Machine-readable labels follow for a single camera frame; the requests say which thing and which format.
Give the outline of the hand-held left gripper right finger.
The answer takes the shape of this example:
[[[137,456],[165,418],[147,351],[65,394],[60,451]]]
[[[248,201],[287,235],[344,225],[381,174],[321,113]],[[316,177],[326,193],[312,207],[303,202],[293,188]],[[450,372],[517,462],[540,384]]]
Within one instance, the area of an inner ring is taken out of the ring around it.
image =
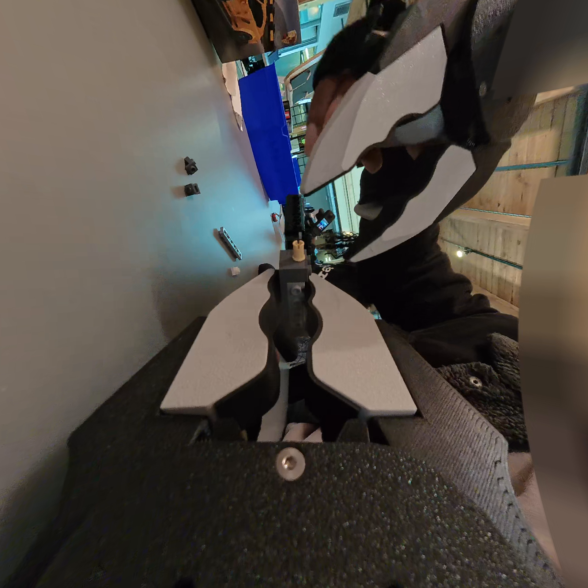
[[[369,433],[378,419],[412,419],[417,405],[371,313],[326,279],[310,278],[314,331],[306,355],[305,403],[321,440],[345,426]]]

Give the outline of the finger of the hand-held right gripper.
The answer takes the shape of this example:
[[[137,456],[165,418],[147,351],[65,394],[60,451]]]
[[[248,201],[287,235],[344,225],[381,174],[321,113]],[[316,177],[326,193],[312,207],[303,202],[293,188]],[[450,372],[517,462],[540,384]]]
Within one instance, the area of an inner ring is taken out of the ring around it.
[[[412,48],[366,73],[346,93],[314,145],[300,192],[314,191],[353,168],[364,152],[386,143],[402,119],[436,107],[442,96],[447,50],[437,26]]]
[[[473,153],[450,145],[440,154],[424,187],[411,196],[391,196],[356,206],[367,223],[347,251],[352,263],[367,261],[400,246],[434,224],[476,171]]]

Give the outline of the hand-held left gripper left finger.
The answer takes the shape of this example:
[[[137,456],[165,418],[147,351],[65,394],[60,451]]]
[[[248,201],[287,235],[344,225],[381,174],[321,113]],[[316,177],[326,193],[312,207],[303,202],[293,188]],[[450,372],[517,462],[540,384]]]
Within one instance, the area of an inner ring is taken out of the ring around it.
[[[267,268],[210,311],[160,404],[162,414],[213,425],[229,420],[249,440],[264,440],[263,418],[281,393],[276,278]]]

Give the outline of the black toy brick car chassis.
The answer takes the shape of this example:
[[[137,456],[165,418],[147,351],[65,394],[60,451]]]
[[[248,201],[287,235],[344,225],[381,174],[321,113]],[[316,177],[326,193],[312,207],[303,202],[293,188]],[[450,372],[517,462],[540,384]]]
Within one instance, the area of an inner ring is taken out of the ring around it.
[[[321,321],[313,305],[313,233],[303,196],[287,195],[281,220],[285,249],[268,280],[269,299],[261,309],[260,326],[281,362],[294,367],[306,363]]]

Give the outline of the person's right forearm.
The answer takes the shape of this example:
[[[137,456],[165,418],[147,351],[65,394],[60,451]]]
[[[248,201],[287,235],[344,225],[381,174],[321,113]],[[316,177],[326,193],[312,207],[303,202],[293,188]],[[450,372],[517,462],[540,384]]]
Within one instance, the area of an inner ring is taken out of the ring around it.
[[[518,367],[518,318],[499,312],[452,269],[438,244],[439,227],[366,261],[314,268],[407,335],[434,368],[481,363]]]

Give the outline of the grey desk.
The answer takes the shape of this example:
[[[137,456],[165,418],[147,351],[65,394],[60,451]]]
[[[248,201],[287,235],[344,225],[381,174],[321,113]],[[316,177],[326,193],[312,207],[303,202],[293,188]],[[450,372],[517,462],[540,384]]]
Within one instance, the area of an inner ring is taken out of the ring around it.
[[[1,1],[1,584],[70,434],[279,244],[190,1]]]

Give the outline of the person's right hand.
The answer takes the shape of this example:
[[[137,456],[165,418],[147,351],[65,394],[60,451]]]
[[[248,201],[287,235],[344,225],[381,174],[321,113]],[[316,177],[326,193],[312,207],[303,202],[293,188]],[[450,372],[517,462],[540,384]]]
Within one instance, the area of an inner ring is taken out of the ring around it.
[[[348,28],[342,30],[342,32],[334,37],[334,39],[331,41],[330,45],[325,51],[325,54],[323,55],[323,58],[320,60],[313,80],[315,83],[315,90],[313,100],[311,102],[311,110],[309,111],[309,119],[307,122],[306,153],[308,157],[310,157],[314,145],[320,136],[320,133],[324,129],[328,120],[332,117],[334,111],[339,106],[349,89],[366,73],[373,73],[371,70],[368,70],[361,74],[359,72],[354,72],[351,68],[347,68],[340,72],[333,71],[328,73],[326,71],[328,68],[335,70],[334,66],[337,58],[343,58],[343,65],[351,65],[351,62],[346,61],[347,58],[343,56],[343,53],[345,49],[351,48],[352,40],[355,37],[358,37],[360,40],[362,39],[364,35],[364,25],[364,22],[358,21],[354,23],[353,26],[349,26]],[[394,126],[392,132],[400,123],[405,123],[407,120],[408,117],[402,119],[397,125]],[[371,189],[378,187],[378,181],[370,179],[370,176],[374,173],[377,173],[382,168],[383,158],[380,152],[377,150],[377,147],[382,145],[383,144],[376,145],[369,151],[364,152],[355,165],[364,167],[364,171],[360,179],[360,199],[357,202],[357,205],[364,202],[370,202]],[[360,219],[360,229],[357,237],[360,234],[360,231],[365,231],[367,228],[368,226],[366,221]],[[347,261],[349,261],[347,259],[348,249],[344,255]]]

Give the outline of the blue storage bin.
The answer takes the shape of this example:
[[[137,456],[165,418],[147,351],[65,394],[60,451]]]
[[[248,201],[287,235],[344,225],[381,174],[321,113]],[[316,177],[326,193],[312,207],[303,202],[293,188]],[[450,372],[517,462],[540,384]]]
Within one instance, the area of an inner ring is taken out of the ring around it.
[[[268,200],[285,205],[299,194],[300,172],[292,157],[288,125],[275,65],[239,81],[242,116]]]

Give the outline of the long grey brick plate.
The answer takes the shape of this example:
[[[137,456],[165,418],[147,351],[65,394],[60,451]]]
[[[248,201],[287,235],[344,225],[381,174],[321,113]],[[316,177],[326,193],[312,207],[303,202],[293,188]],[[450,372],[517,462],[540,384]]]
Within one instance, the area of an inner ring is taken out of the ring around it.
[[[243,259],[243,255],[242,255],[239,247],[236,246],[236,244],[234,243],[232,238],[229,236],[226,229],[223,226],[221,226],[217,230],[217,232],[218,232],[219,240],[222,242],[223,246],[229,252],[232,259],[235,261],[241,261]]]

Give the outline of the black toy set box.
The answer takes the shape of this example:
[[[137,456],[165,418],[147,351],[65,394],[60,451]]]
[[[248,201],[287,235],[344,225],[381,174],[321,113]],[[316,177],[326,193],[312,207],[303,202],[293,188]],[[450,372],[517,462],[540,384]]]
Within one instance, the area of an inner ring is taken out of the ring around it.
[[[221,63],[300,43],[298,1],[192,1]]]

